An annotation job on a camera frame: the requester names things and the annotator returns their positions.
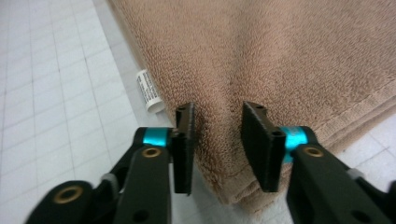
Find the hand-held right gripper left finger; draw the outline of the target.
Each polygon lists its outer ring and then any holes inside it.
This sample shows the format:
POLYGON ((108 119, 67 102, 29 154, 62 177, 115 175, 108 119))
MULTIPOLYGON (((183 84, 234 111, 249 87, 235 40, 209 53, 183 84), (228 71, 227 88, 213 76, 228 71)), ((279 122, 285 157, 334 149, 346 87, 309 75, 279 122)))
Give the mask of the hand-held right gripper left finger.
POLYGON ((143 143, 165 147, 170 152, 174 165, 174 191, 190 195, 195 144, 194 103, 178 106, 175 114, 174 128, 147 128, 143 143))

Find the white grid foam mat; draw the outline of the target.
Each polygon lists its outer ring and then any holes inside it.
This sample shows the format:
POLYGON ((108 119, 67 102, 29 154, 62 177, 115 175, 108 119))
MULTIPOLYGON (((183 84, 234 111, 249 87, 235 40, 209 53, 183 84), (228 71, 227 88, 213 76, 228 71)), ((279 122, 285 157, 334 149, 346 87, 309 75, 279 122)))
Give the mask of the white grid foam mat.
MULTIPOLYGON (((109 0, 0 0, 0 224, 26 221, 68 180, 98 184, 143 126, 172 127, 109 0)), ((396 180, 396 113, 334 153, 368 182, 396 180)), ((291 224, 280 190, 259 215, 222 203, 194 163, 174 224, 291 224)))

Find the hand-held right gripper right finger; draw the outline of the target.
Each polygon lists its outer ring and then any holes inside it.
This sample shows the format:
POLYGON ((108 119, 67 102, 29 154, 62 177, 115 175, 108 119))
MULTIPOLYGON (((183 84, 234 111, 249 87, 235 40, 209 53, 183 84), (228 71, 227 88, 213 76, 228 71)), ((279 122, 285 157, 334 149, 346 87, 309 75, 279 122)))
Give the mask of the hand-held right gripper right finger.
POLYGON ((263 192, 277 192, 282 165, 292 162, 291 152, 313 143, 307 126, 275 126, 263 105, 244 102, 241 140, 253 174, 263 192))

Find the tan towel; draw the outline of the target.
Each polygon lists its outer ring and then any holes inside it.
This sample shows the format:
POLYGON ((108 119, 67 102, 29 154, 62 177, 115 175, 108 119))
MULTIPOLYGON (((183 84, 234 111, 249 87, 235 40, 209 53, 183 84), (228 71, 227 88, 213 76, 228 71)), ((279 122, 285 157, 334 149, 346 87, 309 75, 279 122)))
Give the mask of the tan towel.
POLYGON ((396 113, 396 0, 109 0, 168 113, 194 103, 195 161, 225 204, 261 214, 244 102, 338 152, 396 113))

